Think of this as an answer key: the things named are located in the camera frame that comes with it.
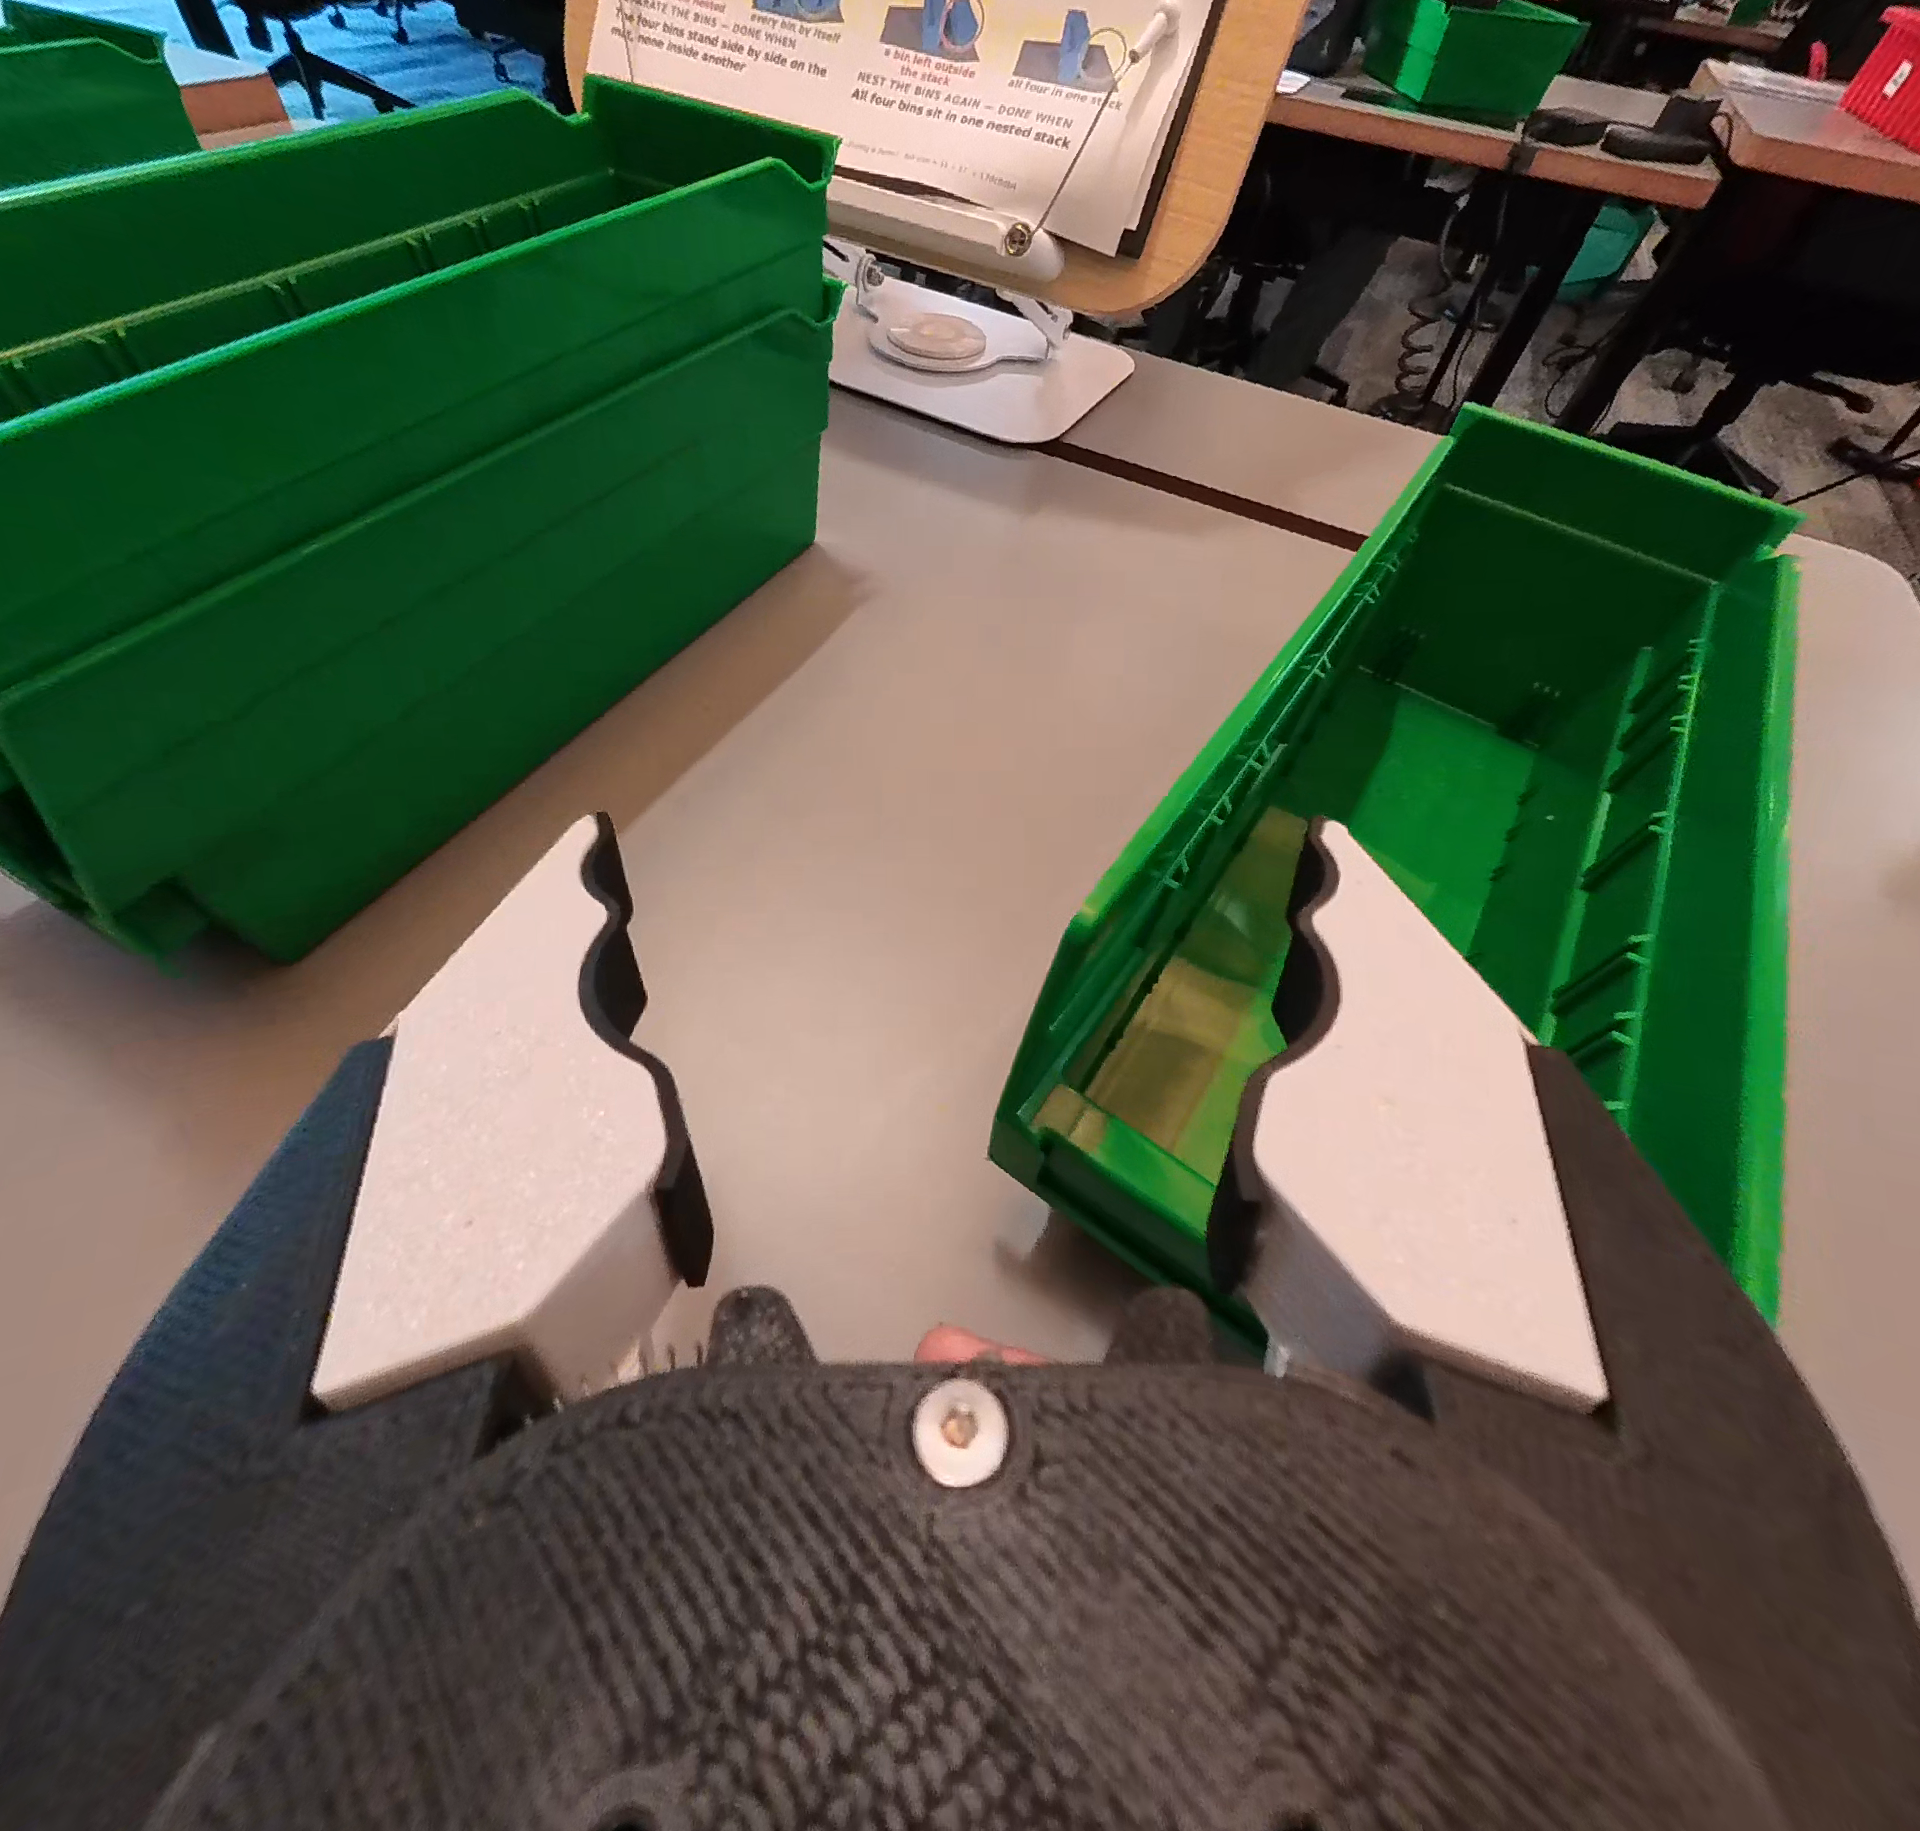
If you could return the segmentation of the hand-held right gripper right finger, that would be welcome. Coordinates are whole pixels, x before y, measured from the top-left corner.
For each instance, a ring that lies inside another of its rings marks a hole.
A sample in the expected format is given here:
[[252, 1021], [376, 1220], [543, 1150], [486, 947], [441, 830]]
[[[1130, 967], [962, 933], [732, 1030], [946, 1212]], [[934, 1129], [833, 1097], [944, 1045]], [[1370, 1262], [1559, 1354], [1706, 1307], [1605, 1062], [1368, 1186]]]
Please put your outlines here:
[[1536, 1040], [1336, 819], [1307, 825], [1286, 920], [1285, 1052], [1245, 1083], [1210, 1219], [1263, 1370], [1424, 1397], [1439, 1364], [1592, 1415], [1612, 1389]]

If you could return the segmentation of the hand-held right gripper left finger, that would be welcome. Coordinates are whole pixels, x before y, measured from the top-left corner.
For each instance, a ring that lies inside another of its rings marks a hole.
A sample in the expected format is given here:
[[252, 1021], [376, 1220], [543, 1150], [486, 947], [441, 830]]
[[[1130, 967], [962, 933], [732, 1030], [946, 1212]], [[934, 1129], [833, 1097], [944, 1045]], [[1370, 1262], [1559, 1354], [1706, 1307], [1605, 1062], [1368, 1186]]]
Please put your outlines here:
[[314, 1370], [329, 1412], [509, 1359], [543, 1402], [636, 1380], [705, 1287], [707, 1191], [610, 815], [524, 875], [388, 1030], [388, 1072]]

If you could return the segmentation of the black desk gadget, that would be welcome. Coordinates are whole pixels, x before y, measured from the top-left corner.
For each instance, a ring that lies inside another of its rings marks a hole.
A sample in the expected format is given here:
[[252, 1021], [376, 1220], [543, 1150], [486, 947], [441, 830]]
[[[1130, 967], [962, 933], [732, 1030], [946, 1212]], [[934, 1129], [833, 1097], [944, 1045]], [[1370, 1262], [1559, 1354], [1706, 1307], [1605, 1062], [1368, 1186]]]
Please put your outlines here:
[[1685, 92], [1669, 94], [1653, 123], [1543, 107], [1525, 120], [1519, 143], [1529, 149], [1596, 149], [1627, 164], [1711, 164], [1720, 109], [1720, 102]]

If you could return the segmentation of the grey neighbour desk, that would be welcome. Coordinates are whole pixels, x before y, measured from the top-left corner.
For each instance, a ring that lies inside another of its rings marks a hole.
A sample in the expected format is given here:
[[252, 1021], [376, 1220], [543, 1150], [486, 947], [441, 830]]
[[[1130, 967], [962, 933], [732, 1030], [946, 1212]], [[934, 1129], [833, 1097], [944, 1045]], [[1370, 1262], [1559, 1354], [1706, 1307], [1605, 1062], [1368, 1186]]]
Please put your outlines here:
[[165, 63], [203, 149], [228, 149], [288, 136], [293, 120], [266, 67], [194, 44], [165, 44]]

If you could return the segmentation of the white stand base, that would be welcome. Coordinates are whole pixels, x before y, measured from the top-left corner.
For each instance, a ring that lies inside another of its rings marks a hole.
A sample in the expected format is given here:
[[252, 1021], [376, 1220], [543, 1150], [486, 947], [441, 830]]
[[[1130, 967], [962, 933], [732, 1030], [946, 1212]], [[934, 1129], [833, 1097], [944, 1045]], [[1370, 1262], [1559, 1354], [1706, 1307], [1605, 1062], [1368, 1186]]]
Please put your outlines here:
[[825, 243], [843, 284], [833, 388], [1000, 447], [1053, 447], [1135, 374], [1137, 359], [1078, 335], [1067, 312], [970, 298], [895, 275], [873, 252]]

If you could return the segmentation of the teal waste bin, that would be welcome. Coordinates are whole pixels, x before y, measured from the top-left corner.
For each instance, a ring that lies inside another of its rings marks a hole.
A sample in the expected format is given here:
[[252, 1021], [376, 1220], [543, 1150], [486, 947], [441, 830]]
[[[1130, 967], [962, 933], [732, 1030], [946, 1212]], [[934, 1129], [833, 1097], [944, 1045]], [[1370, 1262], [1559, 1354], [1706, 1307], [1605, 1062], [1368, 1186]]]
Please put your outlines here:
[[1661, 228], [1653, 207], [1603, 200], [1559, 285], [1556, 302], [1581, 308], [1605, 297], [1627, 273], [1646, 236]]

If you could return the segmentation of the wooden table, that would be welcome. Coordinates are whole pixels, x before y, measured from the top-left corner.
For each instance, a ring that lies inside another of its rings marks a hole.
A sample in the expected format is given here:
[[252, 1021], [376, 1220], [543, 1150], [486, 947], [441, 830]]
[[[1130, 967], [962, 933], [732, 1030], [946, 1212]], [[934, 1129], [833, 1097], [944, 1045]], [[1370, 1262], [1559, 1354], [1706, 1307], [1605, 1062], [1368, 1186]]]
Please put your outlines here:
[[1713, 160], [1702, 164], [1641, 164], [1603, 147], [1552, 147], [1525, 140], [1518, 128], [1429, 116], [1363, 98], [1363, 83], [1309, 79], [1300, 90], [1275, 90], [1266, 124], [1368, 149], [1462, 164], [1543, 188], [1612, 196], [1638, 204], [1694, 213], [1722, 182]]
[[1686, 90], [1722, 103], [1728, 154], [1740, 168], [1919, 204], [1919, 152], [1846, 111], [1843, 87], [1706, 61]]

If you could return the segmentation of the wooden board stand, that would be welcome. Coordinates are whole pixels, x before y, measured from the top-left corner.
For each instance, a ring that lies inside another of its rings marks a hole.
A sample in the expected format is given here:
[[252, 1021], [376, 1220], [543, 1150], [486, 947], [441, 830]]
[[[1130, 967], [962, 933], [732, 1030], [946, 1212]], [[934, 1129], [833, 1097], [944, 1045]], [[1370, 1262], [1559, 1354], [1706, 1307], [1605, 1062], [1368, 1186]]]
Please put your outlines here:
[[[818, 133], [838, 147], [827, 184], [827, 234], [889, 260], [1048, 300], [1069, 313], [1124, 316], [1150, 309], [1199, 271], [1226, 228], [1306, 3], [1218, 4], [1187, 98], [1172, 123], [1171, 154], [1152, 197], [1150, 221], [1117, 255], [1093, 254], [925, 188], [841, 169], [841, 143]], [[566, 69], [577, 94], [586, 94], [591, 79], [618, 79], [588, 69], [597, 9], [598, 0], [566, 0]]]

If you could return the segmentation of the red plastic bin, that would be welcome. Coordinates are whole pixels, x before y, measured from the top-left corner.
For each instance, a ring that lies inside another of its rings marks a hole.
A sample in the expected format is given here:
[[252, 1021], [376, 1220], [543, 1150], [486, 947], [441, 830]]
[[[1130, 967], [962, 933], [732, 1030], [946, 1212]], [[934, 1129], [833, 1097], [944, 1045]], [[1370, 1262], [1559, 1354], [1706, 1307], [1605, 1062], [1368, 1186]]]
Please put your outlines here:
[[1840, 99], [1842, 111], [1912, 152], [1919, 136], [1919, 9], [1889, 7], [1881, 34]]

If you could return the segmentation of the printed instruction sheet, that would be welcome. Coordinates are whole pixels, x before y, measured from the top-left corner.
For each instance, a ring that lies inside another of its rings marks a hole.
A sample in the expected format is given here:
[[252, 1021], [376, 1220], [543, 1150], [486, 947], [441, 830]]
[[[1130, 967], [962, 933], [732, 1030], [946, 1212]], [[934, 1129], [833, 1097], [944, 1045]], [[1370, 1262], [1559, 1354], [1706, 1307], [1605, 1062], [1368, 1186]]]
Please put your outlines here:
[[1150, 221], [1222, 0], [598, 0], [591, 75], [841, 143], [1099, 255]]

